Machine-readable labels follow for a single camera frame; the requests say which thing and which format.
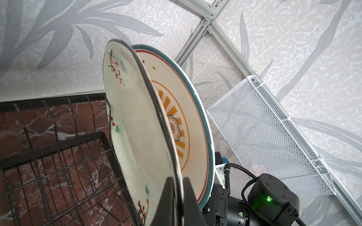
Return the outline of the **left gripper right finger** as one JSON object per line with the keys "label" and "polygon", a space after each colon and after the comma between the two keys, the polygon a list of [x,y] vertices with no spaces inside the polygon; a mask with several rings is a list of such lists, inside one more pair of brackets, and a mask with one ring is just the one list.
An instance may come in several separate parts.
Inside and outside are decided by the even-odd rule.
{"label": "left gripper right finger", "polygon": [[185,226],[206,226],[206,221],[199,209],[191,181],[188,177],[183,179],[184,190],[184,225]]}

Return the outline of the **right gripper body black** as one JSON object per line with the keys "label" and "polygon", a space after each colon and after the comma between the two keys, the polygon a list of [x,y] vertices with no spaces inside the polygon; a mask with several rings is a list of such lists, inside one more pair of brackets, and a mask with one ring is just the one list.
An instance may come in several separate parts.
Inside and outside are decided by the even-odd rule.
{"label": "right gripper body black", "polygon": [[208,226],[253,226],[251,210],[241,199],[228,196],[226,189],[214,184],[202,214]]}

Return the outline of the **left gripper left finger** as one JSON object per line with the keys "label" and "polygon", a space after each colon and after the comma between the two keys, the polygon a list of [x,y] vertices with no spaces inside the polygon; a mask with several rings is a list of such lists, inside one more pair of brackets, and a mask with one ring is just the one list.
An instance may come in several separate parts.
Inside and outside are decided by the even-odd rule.
{"label": "left gripper left finger", "polygon": [[174,225],[174,183],[173,178],[168,177],[156,209],[151,226],[173,226]]}

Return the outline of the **cream plate with plum blossoms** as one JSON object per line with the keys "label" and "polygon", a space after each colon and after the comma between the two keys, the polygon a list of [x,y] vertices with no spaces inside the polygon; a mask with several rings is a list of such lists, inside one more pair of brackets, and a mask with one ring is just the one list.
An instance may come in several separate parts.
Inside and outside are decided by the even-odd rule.
{"label": "cream plate with plum blossoms", "polygon": [[125,41],[107,43],[103,81],[114,150],[142,224],[151,225],[172,177],[174,225],[183,225],[183,182],[166,112],[142,60]]}

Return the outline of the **sunburst plate teal rim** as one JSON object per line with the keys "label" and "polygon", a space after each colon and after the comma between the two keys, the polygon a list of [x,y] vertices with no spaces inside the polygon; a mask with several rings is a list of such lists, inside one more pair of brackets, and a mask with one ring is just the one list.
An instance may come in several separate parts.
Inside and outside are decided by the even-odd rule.
{"label": "sunburst plate teal rim", "polygon": [[158,93],[169,120],[182,176],[190,179],[202,210],[215,180],[215,149],[201,99],[185,70],[168,55],[148,45],[132,47]]}

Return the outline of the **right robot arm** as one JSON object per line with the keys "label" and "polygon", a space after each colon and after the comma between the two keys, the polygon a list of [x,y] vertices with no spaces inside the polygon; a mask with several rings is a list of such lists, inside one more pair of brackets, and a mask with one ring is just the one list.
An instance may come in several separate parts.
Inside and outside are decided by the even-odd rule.
{"label": "right robot arm", "polygon": [[[241,198],[231,196],[231,168],[250,176]],[[211,197],[202,210],[209,226],[299,226],[299,197],[273,175],[255,176],[246,168],[227,163],[223,169],[225,185],[215,184]]]}

